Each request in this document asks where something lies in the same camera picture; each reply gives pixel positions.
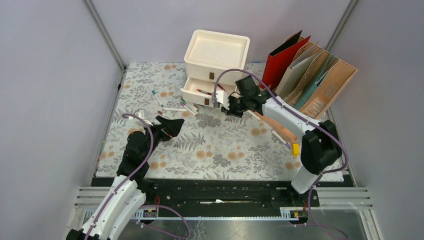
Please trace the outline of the brown capped white marker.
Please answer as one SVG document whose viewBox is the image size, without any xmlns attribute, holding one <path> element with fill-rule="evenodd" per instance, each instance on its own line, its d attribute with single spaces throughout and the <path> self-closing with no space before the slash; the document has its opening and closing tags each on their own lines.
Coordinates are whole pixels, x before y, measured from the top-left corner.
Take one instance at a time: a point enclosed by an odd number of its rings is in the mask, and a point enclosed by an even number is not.
<svg viewBox="0 0 424 240">
<path fill-rule="evenodd" d="M 169 119 L 169 120 L 173 120 L 173 118 L 167 114 L 165 114 L 164 112 L 158 110 L 157 113 L 162 116 L 163 118 Z"/>
</svg>

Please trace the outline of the yellow capped white marker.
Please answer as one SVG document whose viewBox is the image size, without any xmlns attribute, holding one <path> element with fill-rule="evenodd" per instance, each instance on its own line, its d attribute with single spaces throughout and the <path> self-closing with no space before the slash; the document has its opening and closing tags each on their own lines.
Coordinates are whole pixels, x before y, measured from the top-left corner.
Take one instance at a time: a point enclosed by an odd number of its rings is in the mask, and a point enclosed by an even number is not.
<svg viewBox="0 0 424 240">
<path fill-rule="evenodd" d="M 253 111 L 247 111 L 253 118 L 255 118 L 255 119 L 257 119 L 258 121 L 261 121 L 262 119 L 257 115 L 257 114 L 255 114 Z"/>
</svg>

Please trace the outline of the yellow cap red pen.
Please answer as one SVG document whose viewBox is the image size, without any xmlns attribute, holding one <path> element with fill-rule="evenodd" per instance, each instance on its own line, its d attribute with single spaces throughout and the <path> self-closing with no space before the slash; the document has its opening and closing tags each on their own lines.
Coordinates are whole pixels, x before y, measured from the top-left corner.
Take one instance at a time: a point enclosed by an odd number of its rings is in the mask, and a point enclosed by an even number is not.
<svg viewBox="0 0 424 240">
<path fill-rule="evenodd" d="M 199 93 L 205 94 L 205 95 L 209 95 L 209 96 L 211 96 L 211 95 L 212 95 L 212 93 L 211 93 L 211 92 L 208 92 L 208 91 L 205 91 L 205 90 L 196 89 L 196 91 L 197 91 L 197 92 L 199 92 Z"/>
</svg>

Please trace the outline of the red folder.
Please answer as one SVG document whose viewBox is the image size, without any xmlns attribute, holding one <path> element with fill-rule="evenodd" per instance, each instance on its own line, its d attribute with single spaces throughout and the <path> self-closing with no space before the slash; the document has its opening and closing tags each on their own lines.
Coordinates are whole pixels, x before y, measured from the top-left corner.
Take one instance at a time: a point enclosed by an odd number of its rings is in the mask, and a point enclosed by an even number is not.
<svg viewBox="0 0 424 240">
<path fill-rule="evenodd" d="M 271 90 L 278 87 L 297 52 L 309 42 L 311 36 L 301 39 L 301 34 L 302 30 L 289 37 L 268 55 L 262 82 Z"/>
</svg>

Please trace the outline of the white three-drawer organizer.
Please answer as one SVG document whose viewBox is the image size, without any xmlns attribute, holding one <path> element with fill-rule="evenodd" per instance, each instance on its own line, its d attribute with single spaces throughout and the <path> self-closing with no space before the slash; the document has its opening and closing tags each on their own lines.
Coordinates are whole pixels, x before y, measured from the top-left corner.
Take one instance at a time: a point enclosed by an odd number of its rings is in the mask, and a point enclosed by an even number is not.
<svg viewBox="0 0 424 240">
<path fill-rule="evenodd" d="M 219 75 L 228 69 L 246 68 L 250 39 L 247 36 L 197 29 L 184 55 L 187 81 L 182 98 L 195 105 L 213 107 L 211 95 Z"/>
</svg>

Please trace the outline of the beige folder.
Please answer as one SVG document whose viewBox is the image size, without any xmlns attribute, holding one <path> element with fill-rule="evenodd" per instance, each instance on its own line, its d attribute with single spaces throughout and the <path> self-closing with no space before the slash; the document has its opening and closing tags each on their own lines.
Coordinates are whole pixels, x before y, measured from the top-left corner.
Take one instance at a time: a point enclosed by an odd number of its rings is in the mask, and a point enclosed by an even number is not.
<svg viewBox="0 0 424 240">
<path fill-rule="evenodd" d="M 301 47 L 286 69 L 275 93 L 282 99 L 286 98 L 295 89 L 313 60 L 322 51 L 321 47 L 311 42 Z"/>
</svg>

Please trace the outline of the teal folder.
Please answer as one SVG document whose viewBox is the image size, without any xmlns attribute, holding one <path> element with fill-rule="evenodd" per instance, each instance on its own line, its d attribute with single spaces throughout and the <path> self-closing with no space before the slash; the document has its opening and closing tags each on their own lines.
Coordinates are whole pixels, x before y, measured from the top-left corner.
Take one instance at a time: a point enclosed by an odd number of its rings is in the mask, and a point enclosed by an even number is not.
<svg viewBox="0 0 424 240">
<path fill-rule="evenodd" d="M 333 54 L 329 54 L 326 57 L 326 59 L 323 61 L 323 63 L 318 67 L 317 71 L 312 76 L 312 78 L 309 80 L 307 85 L 303 88 L 300 96 L 297 98 L 295 104 L 293 105 L 293 107 L 296 110 L 300 110 L 301 107 L 306 103 L 306 101 L 314 93 L 314 91 L 318 88 L 322 74 L 325 72 L 325 69 L 328 66 L 328 64 L 332 63 L 334 58 L 335 58 L 335 56 Z"/>
</svg>

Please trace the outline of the dark red pen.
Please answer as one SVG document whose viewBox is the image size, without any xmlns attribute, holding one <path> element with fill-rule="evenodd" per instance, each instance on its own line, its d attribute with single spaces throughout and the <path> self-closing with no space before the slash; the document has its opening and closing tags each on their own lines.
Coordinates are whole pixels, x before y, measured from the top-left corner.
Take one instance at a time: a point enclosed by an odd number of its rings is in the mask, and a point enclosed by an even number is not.
<svg viewBox="0 0 424 240">
<path fill-rule="evenodd" d="M 217 84 L 217 86 L 222 90 L 225 91 L 224 87 L 222 87 L 220 84 Z"/>
</svg>

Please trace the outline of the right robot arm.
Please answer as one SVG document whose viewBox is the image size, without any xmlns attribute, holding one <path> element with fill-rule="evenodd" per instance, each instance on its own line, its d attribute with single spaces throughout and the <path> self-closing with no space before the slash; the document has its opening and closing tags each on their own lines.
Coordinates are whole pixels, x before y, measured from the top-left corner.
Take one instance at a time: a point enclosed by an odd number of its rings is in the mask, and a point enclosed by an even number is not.
<svg viewBox="0 0 424 240">
<path fill-rule="evenodd" d="M 262 91 L 251 76 L 236 81 L 236 87 L 240 96 L 233 96 L 223 90 L 213 93 L 223 113 L 240 118 L 246 111 L 257 112 L 276 121 L 301 140 L 302 166 L 291 181 L 292 189 L 286 193 L 291 205 L 301 205 L 307 199 L 306 191 L 319 175 L 342 155 L 335 124 L 330 120 L 320 122 L 311 118 L 274 93 Z"/>
</svg>

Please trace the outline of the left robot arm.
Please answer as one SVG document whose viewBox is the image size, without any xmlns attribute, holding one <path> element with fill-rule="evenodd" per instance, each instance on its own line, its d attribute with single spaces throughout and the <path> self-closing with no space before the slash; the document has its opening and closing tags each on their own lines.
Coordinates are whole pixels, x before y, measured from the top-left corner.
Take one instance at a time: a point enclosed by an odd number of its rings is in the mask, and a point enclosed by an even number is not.
<svg viewBox="0 0 424 240">
<path fill-rule="evenodd" d="M 147 161 L 160 142 L 178 136 L 185 121 L 158 115 L 158 123 L 154 124 L 146 123 L 134 114 L 124 113 L 122 116 L 139 120 L 144 130 L 128 135 L 121 163 L 108 193 L 80 229 L 68 232 L 67 240 L 116 240 L 137 209 L 155 200 L 154 183 L 145 178 L 150 167 Z"/>
</svg>

